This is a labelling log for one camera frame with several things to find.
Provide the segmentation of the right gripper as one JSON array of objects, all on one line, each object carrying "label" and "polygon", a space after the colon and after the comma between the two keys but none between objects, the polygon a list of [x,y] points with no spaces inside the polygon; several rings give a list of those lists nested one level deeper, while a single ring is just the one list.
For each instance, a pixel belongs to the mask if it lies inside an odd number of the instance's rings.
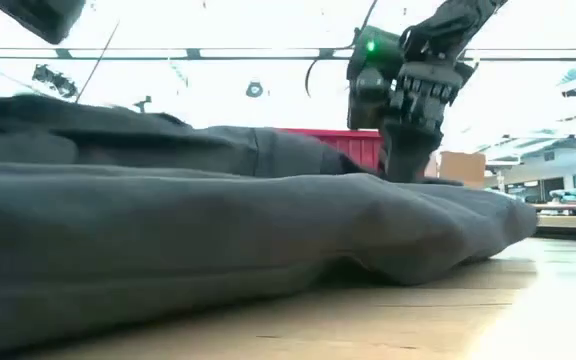
[{"label": "right gripper", "polygon": [[463,62],[404,63],[389,93],[387,122],[380,129],[380,176],[395,183],[422,183],[443,134],[444,110],[474,73]]}]

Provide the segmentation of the dark grey shorts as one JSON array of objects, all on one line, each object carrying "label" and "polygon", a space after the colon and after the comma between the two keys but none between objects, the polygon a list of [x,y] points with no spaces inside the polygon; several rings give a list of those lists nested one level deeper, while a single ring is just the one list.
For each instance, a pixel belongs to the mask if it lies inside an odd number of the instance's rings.
[{"label": "dark grey shorts", "polygon": [[0,98],[0,354],[297,292],[337,263],[417,285],[536,227],[526,203],[395,183],[312,137]]}]

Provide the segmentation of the red plastic laundry bin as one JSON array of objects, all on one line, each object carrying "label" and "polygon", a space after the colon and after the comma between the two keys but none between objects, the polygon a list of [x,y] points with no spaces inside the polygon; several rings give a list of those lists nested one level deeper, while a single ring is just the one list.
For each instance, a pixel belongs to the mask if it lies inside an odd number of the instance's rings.
[{"label": "red plastic laundry bin", "polygon": [[283,128],[283,131],[315,137],[344,152],[359,165],[378,169],[382,138],[376,131],[291,128]]}]

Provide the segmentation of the cardboard box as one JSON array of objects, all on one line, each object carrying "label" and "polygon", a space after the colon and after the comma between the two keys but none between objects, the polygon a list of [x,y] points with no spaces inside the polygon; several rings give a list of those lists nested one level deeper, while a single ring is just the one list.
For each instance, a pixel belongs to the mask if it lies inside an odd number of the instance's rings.
[{"label": "cardboard box", "polygon": [[458,181],[473,188],[483,188],[485,169],[484,154],[450,151],[440,154],[438,174],[441,178]]}]

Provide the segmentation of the black ceiling fixture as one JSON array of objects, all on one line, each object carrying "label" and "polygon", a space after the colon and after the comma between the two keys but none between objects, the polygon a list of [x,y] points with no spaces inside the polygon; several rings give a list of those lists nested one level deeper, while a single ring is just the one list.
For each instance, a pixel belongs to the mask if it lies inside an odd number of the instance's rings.
[{"label": "black ceiling fixture", "polygon": [[77,97],[79,94],[79,89],[72,79],[64,73],[50,68],[47,64],[35,66],[32,80],[48,86],[66,99]]}]

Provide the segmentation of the black overhead frame bar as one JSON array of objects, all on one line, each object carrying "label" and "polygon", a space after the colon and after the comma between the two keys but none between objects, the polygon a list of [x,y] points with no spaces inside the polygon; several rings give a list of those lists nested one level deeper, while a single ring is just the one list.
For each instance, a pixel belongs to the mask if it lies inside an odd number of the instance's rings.
[{"label": "black overhead frame bar", "polygon": [[[0,48],[0,59],[347,60],[351,48]],[[576,49],[466,49],[464,61],[576,62]]]}]

